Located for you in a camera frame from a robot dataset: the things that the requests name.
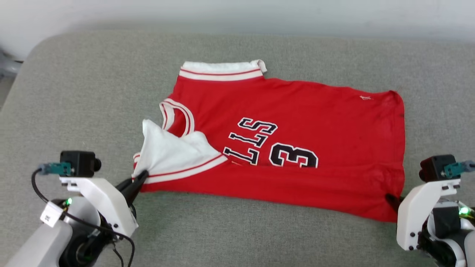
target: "white wall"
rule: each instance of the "white wall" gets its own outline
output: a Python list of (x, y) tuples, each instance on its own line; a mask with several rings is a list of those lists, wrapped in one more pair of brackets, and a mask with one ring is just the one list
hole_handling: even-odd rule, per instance
[(0, 48), (24, 59), (81, 29), (154, 28), (475, 41), (475, 0), (0, 0)]

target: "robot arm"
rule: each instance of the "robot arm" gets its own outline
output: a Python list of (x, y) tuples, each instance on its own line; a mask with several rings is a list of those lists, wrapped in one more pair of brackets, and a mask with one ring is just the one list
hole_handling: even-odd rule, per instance
[[(127, 239), (137, 229), (132, 205), (148, 173), (116, 187), (103, 178), (91, 178), (100, 161), (91, 152), (63, 151), (61, 163), (43, 164), (32, 176), (33, 188), (47, 202), (44, 222), (11, 258), (6, 267), (89, 267), (109, 244)], [(68, 191), (79, 192), (67, 200), (47, 200), (36, 188), (35, 174), (60, 174)]]
[(412, 189), (398, 208), (398, 244), (428, 253), (439, 266), (475, 267), (475, 211), (442, 199), (457, 193), (460, 174), (474, 171), (474, 163), (441, 155), (424, 160), (421, 167), (419, 176), (426, 183)]

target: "cable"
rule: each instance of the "cable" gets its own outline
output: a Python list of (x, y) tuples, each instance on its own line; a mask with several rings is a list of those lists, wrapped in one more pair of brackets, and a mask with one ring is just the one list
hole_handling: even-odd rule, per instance
[(38, 186), (36, 186), (36, 174), (40, 171), (41, 171), (41, 168), (37, 169), (36, 171), (32, 173), (31, 185), (33, 186), (33, 190), (39, 196), (39, 198), (41, 198), (41, 200), (43, 200), (44, 202), (48, 203), (49, 200), (45, 196), (43, 196), (43, 194), (39, 191)]
[[(37, 169), (36, 171), (34, 171), (34, 172), (32, 173), (32, 175), (31, 175), (31, 185), (33, 186), (33, 190), (34, 190), (35, 193), (39, 196), (39, 198), (41, 198), (41, 200), (43, 200), (44, 202), (48, 203), (49, 200), (39, 191), (38, 187), (36, 186), (36, 174), (37, 174), (38, 172), (40, 172), (40, 171), (41, 171), (41, 169)], [(101, 226), (97, 226), (97, 225), (94, 225), (94, 224), (92, 224), (92, 223), (89, 223), (89, 222), (87, 222), (87, 221), (85, 221), (85, 220), (82, 220), (82, 219), (80, 219), (80, 218), (78, 218), (78, 217), (76, 217), (76, 216), (74, 216), (74, 215), (71, 215), (71, 214), (67, 213), (66, 211), (63, 211), (63, 215), (64, 215), (64, 216), (68, 216), (68, 217), (70, 217), (71, 219), (73, 219), (73, 220), (75, 220), (75, 221), (77, 221), (77, 222), (79, 222), (79, 223), (82, 223), (82, 224), (84, 224), (84, 225), (86, 225), (86, 226), (92, 227), (92, 228), (97, 229), (97, 230), (99, 230), (99, 231), (104, 231), (104, 232), (111, 233), (111, 234), (113, 234), (113, 235), (117, 235), (117, 236), (122, 237), (122, 238), (126, 239), (127, 241), (129, 241), (129, 242), (130, 242), (130, 245), (131, 245), (131, 247), (132, 247), (132, 251), (131, 251), (131, 253), (130, 253), (129, 263), (127, 264), (127, 267), (130, 267), (130, 266), (132, 265), (133, 255), (135, 254), (135, 244), (134, 244), (133, 240), (132, 240), (130, 237), (128, 237), (128, 236), (126, 236), (126, 235), (124, 235), (124, 234), (118, 233), (118, 232), (116, 232), (116, 231), (114, 231), (114, 230), (112, 230), (112, 229), (105, 228), (105, 227), (101, 227)], [(120, 256), (120, 255), (118, 255), (118, 256), (119, 256), (119, 258), (121, 259), (122, 266), (124, 266), (124, 265), (123, 265), (123, 264), (124, 264), (124, 261), (123, 261), (123, 259), (122, 259), (122, 256)]]
[(124, 265), (123, 265), (123, 264), (124, 264), (124, 261), (123, 261), (124, 259), (122, 258), (122, 256), (119, 254), (119, 252), (118, 252), (117, 249), (115, 248), (115, 244), (114, 244), (114, 249), (113, 249), (112, 251), (119, 257), (119, 259), (120, 259), (120, 265), (121, 265), (122, 267), (124, 267)]

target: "gray fabric surface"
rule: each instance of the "gray fabric surface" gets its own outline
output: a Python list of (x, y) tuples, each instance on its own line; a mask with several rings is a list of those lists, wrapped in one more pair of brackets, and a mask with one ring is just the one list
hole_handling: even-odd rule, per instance
[[(475, 156), (475, 46), (455, 43), (152, 32), (67, 34), (38, 45), (0, 112), (1, 255), (5, 264), (40, 224), (44, 204), (30, 174), (61, 150), (92, 150), (97, 177), (132, 173), (141, 123), (161, 123), (158, 103), (185, 60), (263, 59), (266, 77), (398, 91), (406, 107), (405, 193), (421, 184), (421, 160)], [(66, 197), (40, 177), (47, 197)], [(475, 205), (466, 175), (457, 197)], [(185, 193), (141, 194), (133, 266), (432, 266), (396, 243), (396, 225), (334, 211)], [(130, 246), (119, 251), (127, 260)], [(97, 266), (119, 266), (111, 250)]]
[(0, 110), (7, 99), (14, 80), (14, 77), (2, 76), (2, 74), (0, 74)]

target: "green led light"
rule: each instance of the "green led light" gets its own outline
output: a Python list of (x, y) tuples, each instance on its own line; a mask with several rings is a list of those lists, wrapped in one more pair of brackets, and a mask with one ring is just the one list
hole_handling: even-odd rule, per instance
[(470, 210), (468, 209), (468, 207), (463, 207), (458, 212), (458, 214), (469, 214), (469, 213), (470, 213)]

